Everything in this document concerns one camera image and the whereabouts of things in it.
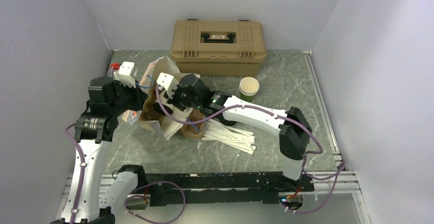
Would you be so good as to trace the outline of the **paper bag with blue handles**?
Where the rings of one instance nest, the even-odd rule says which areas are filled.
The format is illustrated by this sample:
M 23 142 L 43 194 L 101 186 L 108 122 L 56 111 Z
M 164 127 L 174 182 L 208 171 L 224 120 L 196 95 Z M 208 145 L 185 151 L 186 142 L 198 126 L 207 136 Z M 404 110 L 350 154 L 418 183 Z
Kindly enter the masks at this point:
M 156 96 L 156 85 L 161 73 L 173 76 L 176 81 L 180 81 L 187 75 L 181 73 L 175 62 L 167 56 L 151 62 L 142 76 L 137 73 L 134 75 L 140 88 L 148 95 L 143 109 L 140 111 L 128 110 L 121 115 L 121 119 L 130 125 L 145 128 L 168 140 L 182 128 L 183 124 L 167 117 L 160 107 Z

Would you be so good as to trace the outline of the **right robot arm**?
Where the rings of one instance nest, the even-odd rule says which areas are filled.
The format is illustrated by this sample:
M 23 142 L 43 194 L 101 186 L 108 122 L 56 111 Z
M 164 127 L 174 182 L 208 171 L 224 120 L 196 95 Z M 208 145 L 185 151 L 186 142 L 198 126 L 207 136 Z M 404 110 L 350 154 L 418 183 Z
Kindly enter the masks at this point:
M 299 108 L 279 110 L 254 105 L 226 92 L 211 91 L 194 74 L 188 74 L 180 81 L 170 80 L 162 87 L 166 90 L 167 102 L 179 110 L 197 108 L 206 117 L 215 118 L 224 125 L 240 122 L 277 136 L 280 152 L 285 157 L 282 184 L 289 191 L 301 185 L 312 128 Z

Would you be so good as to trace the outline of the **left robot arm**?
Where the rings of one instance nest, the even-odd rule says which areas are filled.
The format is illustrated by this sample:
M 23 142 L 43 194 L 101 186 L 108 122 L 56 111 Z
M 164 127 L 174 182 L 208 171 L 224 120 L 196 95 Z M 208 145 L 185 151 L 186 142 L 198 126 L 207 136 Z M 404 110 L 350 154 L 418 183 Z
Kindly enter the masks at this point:
M 115 223 L 115 213 L 131 193 L 146 189 L 147 179 L 140 165 L 124 165 L 119 177 L 104 194 L 100 185 L 104 162 L 118 126 L 127 110 L 142 110 L 147 94 L 132 76 L 98 77 L 90 81 L 86 110 L 67 134 L 75 149 L 75 165 L 67 202 L 55 223 Z

